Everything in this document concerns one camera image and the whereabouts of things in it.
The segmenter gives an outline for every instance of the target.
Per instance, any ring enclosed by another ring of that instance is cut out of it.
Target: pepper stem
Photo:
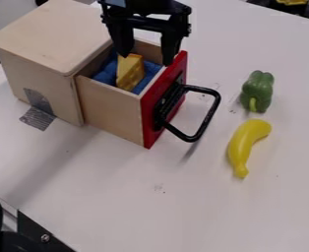
[[[257,112],[257,109],[256,109],[256,99],[255,98],[250,98],[250,100],[249,100],[249,109],[252,112]]]

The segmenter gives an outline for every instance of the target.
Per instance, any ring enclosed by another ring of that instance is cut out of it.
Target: blue sponge
[[[115,50],[113,50],[99,71],[93,75],[93,79],[98,82],[116,87],[117,65],[117,53]],[[146,76],[136,87],[132,89],[131,93],[139,95],[148,85],[148,83],[154,78],[154,76],[159,72],[160,68],[160,65],[145,60],[144,69]]]

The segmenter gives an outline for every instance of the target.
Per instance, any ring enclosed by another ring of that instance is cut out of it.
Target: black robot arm
[[[188,22],[192,9],[173,0],[98,0],[102,21],[106,24],[117,52],[128,56],[134,46],[133,29],[160,32],[163,65],[172,64],[181,40],[191,32]],[[169,15],[168,20],[147,17]]]

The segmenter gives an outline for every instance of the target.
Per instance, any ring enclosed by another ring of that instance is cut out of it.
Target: wooden box
[[[50,0],[0,31],[0,60],[17,98],[150,148],[161,133],[153,130],[155,104],[179,74],[186,80],[187,53],[135,95],[91,79],[112,46],[100,10],[71,0]],[[158,45],[137,40],[134,52],[161,65]]]

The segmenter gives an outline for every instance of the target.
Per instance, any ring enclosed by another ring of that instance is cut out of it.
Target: white tabletop
[[[58,119],[40,132],[19,121],[29,106],[0,67],[0,196],[81,252],[309,251],[309,20],[235,0],[191,5],[189,83],[223,97],[199,145],[164,132],[148,151]],[[275,74],[274,101],[247,116],[235,99],[257,69]],[[188,95],[173,123],[193,131],[210,102]],[[225,150],[247,117],[274,129],[241,181]]]

